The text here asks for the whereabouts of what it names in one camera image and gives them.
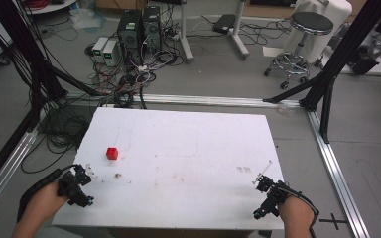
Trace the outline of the clear plastic bag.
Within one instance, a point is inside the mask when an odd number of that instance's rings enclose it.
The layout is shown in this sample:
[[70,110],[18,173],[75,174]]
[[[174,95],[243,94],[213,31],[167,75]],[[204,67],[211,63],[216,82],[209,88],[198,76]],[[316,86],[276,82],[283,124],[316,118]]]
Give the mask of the clear plastic bag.
[[106,20],[91,9],[72,9],[69,11],[72,26],[76,30],[85,30],[87,32],[96,32],[101,29]]

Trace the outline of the person's left hand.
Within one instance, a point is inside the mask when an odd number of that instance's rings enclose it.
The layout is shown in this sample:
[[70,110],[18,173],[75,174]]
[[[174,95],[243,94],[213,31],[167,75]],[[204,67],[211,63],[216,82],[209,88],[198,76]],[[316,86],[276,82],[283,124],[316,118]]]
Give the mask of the person's left hand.
[[40,228],[49,218],[66,204],[67,197],[58,195],[59,185],[51,182],[36,192],[28,202],[20,223],[31,228]]

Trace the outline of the aluminium frame rail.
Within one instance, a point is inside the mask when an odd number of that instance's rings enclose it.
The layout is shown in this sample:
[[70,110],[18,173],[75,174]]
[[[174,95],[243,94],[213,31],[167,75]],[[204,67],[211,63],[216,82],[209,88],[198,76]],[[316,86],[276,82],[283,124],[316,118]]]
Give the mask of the aluminium frame rail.
[[0,194],[37,139],[38,123],[33,118],[29,111],[0,150]]
[[371,238],[363,221],[356,202],[351,194],[348,183],[338,163],[337,157],[330,143],[327,143],[319,132],[319,118],[315,112],[308,112],[307,116],[312,125],[314,135],[329,173],[334,189],[337,193],[342,209],[348,221],[349,228],[354,238]]
[[178,104],[242,108],[300,108],[297,100],[282,100],[278,103],[266,102],[258,98],[236,98],[216,96],[191,96],[168,94],[143,94],[144,103],[148,104]]

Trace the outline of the white power supply unit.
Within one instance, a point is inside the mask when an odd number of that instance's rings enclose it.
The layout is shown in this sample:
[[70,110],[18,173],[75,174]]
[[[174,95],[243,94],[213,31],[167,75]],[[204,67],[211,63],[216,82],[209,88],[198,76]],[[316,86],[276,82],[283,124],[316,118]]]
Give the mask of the white power supply unit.
[[107,37],[100,37],[92,47],[93,59],[96,63],[104,63],[103,50],[107,41]]
[[103,50],[103,57],[107,66],[116,66],[119,55],[117,53],[117,43],[114,40],[109,40]]

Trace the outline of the white table leg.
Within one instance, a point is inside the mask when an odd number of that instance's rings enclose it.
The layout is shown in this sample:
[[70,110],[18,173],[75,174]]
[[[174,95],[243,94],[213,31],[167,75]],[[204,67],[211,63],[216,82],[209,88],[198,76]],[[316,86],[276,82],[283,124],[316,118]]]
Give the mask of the white table leg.
[[181,46],[185,54],[185,62],[191,63],[193,61],[193,53],[191,46],[187,39],[187,0],[180,0],[181,2],[181,31],[179,33]]
[[237,0],[234,27],[230,31],[231,39],[235,44],[237,50],[240,52],[243,60],[246,60],[249,56],[249,51],[247,50],[246,46],[244,45],[243,41],[239,36],[245,2],[246,0]]

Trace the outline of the person's right hand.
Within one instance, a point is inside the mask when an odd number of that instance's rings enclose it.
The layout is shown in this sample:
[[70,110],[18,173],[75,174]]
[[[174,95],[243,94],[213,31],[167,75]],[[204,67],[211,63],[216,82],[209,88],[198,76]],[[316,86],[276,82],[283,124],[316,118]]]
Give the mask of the person's right hand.
[[301,199],[290,195],[278,206],[286,231],[308,230],[314,221],[314,212]]

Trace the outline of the black frame strut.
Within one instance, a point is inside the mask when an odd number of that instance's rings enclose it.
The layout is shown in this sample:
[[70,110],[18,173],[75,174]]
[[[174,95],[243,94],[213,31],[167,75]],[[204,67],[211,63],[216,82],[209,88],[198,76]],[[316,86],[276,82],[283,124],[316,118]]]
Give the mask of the black frame strut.
[[367,0],[323,70],[317,76],[305,84],[264,99],[264,102],[276,104],[308,88],[309,92],[307,96],[301,99],[299,104],[308,111],[315,111],[319,101],[323,100],[318,131],[323,140],[328,144],[328,123],[333,85],[342,69],[348,63],[348,60],[353,56],[355,50],[365,40],[366,36],[380,19],[381,0]]
[[102,96],[102,93],[52,65],[40,49],[30,27],[13,0],[0,0],[0,23],[14,44],[14,47],[8,46],[0,36],[0,47],[14,64],[21,79],[30,88],[29,101],[31,103],[31,109],[0,151],[1,170],[21,137],[26,132],[31,132],[39,123],[43,105],[67,95],[67,91],[61,86],[59,79],[91,96]]

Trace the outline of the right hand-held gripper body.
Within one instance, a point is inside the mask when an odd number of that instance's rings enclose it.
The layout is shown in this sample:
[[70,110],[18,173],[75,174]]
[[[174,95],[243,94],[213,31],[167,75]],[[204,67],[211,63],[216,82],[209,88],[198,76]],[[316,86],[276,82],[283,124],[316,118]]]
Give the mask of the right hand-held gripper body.
[[265,192],[267,196],[260,207],[253,212],[254,218],[260,219],[269,213],[278,217],[278,205],[286,200],[289,193],[287,185],[281,180],[274,182],[264,175],[259,175],[256,181],[258,182],[256,189]]

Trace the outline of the black machine on board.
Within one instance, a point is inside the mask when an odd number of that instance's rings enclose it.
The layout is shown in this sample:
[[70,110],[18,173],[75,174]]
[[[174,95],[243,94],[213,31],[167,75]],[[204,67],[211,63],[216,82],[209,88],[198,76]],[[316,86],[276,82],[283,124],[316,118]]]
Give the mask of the black machine on board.
[[363,75],[378,64],[377,58],[380,55],[380,47],[360,46],[353,53],[347,65],[356,75]]

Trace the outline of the black flat box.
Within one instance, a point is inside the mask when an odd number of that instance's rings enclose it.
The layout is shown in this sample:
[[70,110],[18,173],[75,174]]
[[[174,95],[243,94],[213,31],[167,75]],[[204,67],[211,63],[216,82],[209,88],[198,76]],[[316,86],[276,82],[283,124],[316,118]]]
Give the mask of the black flat box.
[[222,15],[213,25],[212,30],[216,33],[227,35],[234,27],[236,16],[234,14]]

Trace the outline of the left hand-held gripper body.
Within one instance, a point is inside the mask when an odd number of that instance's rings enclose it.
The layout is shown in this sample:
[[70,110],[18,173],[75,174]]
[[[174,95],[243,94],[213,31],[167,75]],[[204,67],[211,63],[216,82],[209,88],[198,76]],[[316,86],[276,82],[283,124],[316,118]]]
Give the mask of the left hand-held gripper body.
[[66,196],[69,205],[87,207],[93,204],[94,197],[86,195],[82,187],[91,183],[91,177],[82,165],[74,165],[74,172],[67,171],[58,180],[58,196]]

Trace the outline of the black computer tower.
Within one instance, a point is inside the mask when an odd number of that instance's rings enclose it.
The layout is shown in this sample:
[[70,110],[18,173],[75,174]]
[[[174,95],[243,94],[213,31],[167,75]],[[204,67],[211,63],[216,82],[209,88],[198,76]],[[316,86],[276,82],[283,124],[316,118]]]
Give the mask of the black computer tower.
[[142,13],[140,10],[124,10],[117,28],[123,56],[134,64],[141,64],[140,47],[143,42]]
[[162,48],[161,9],[159,6],[146,6],[143,11],[143,27],[147,51],[151,54]]

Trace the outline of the black round stool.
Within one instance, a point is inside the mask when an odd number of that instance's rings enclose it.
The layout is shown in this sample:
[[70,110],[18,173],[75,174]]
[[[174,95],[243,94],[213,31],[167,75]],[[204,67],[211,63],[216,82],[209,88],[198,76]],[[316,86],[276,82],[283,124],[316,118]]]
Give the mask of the black round stool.
[[305,83],[310,75],[310,68],[307,60],[300,54],[305,45],[308,35],[326,36],[333,29],[333,22],[326,16],[314,12],[297,12],[290,18],[293,28],[303,33],[296,49],[293,52],[283,52],[278,54],[264,71],[265,76],[269,76],[272,67],[284,71],[287,79],[280,84],[282,89],[287,89],[289,80],[293,75],[299,75],[299,82]]

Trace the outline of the white cloth cover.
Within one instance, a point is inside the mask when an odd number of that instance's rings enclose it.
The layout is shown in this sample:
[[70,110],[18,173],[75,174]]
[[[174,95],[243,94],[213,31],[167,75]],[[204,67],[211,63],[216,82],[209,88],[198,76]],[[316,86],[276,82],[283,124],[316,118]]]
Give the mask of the white cloth cover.
[[299,56],[308,63],[320,58],[322,52],[339,26],[352,12],[352,6],[347,0],[297,0],[293,14],[299,12],[313,12],[326,16],[333,23],[332,31],[325,36],[307,34]]

